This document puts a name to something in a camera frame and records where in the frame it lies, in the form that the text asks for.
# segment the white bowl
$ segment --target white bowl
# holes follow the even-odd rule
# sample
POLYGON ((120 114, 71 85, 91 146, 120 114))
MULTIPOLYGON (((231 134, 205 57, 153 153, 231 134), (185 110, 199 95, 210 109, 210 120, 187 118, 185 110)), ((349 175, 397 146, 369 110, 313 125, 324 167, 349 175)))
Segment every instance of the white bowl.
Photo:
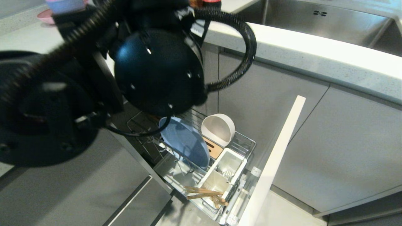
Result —
POLYGON ((223 147, 230 143, 235 131, 232 119, 224 114, 210 115, 201 124, 201 133, 223 147))

